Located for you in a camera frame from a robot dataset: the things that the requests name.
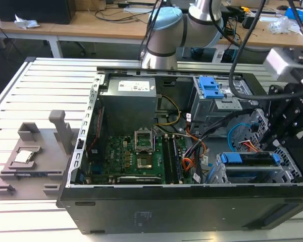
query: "black computer case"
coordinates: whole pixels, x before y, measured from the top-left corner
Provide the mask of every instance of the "black computer case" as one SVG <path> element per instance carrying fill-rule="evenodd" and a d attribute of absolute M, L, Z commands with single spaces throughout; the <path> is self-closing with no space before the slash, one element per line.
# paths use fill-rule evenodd
<path fill-rule="evenodd" d="M 75 12 L 74 0 L 0 0 L 1 21 L 14 21 L 16 14 L 38 23 L 69 24 Z"/>

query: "computer chip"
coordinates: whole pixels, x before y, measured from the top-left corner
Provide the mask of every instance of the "computer chip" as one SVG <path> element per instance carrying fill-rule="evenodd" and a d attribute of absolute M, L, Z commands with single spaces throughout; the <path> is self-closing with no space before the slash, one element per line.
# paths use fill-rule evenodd
<path fill-rule="evenodd" d="M 152 156 L 148 154 L 137 155 L 137 169 L 152 169 L 153 160 Z"/>

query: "workbench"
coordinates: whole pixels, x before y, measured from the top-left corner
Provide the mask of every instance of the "workbench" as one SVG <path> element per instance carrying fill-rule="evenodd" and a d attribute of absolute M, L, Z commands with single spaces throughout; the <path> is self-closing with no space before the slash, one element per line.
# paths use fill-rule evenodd
<path fill-rule="evenodd" d="M 80 128 L 97 66 L 138 67 L 134 60 L 28 59 L 0 95 L 0 170 L 19 138 L 22 122 L 54 128 L 52 109 L 63 109 L 66 122 Z M 179 69 L 229 71 L 231 64 L 179 62 Z M 272 77 L 262 65 L 238 65 L 237 72 L 253 73 L 267 91 Z M 0 201 L 0 241 L 303 241 L 303 212 L 273 230 L 195 233 L 82 235 L 56 201 Z"/>
<path fill-rule="evenodd" d="M 276 8 L 279 5 L 288 5 L 287 1 L 271 0 L 266 8 Z M 112 16 L 107 16 L 120 12 L 122 9 L 108 9 L 103 11 L 105 18 L 120 19 L 131 16 L 131 13 L 121 12 Z M 115 24 L 97 19 L 93 12 L 77 11 L 69 25 L 39 23 L 40 27 L 32 29 L 18 28 L 13 22 L 1 22 L 0 27 L 9 38 L 15 39 L 39 39 L 47 40 L 52 49 L 53 56 L 63 57 L 59 41 L 79 41 L 93 43 L 122 43 L 140 44 L 146 31 L 148 14 L 140 15 L 138 18 L 143 22 L 133 22 L 127 24 Z M 267 22 L 258 21 L 257 26 L 251 35 L 247 46 L 255 48 L 271 48 L 279 46 L 303 47 L 303 36 L 295 33 L 271 34 L 267 29 Z M 244 39 L 247 29 L 243 29 L 239 23 L 237 33 Z M 216 49 L 212 62 L 221 62 L 224 51 L 228 48 L 229 42 L 226 39 L 219 40 L 213 48 Z M 186 48 L 183 57 L 188 57 L 190 48 Z"/>

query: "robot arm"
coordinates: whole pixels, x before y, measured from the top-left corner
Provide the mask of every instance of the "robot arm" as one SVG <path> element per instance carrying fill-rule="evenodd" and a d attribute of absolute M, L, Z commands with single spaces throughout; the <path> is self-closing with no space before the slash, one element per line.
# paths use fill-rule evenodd
<path fill-rule="evenodd" d="M 220 0 L 212 3 L 215 20 L 220 25 Z M 160 9 L 150 40 L 143 53 L 145 69 L 177 69 L 177 47 L 205 47 L 219 39 L 219 33 L 211 21 L 209 0 L 196 0 L 188 14 L 180 9 Z"/>

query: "aluminum table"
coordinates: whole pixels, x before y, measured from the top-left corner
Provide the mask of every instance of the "aluminum table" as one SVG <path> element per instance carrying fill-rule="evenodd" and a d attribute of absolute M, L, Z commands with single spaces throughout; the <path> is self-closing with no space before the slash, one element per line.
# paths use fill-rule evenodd
<path fill-rule="evenodd" d="M 28 59 L 0 95 L 0 170 L 19 138 L 22 122 L 54 128 L 52 109 L 63 109 L 66 122 L 79 128 L 97 66 L 138 67 L 134 60 Z M 230 64 L 179 63 L 193 70 L 230 70 Z M 253 73 L 267 90 L 283 84 L 261 65 L 238 65 L 237 72 Z M 65 209 L 55 201 L 0 201 L 0 241 L 303 241 L 303 212 L 272 230 L 193 233 L 142 233 L 82 235 Z"/>

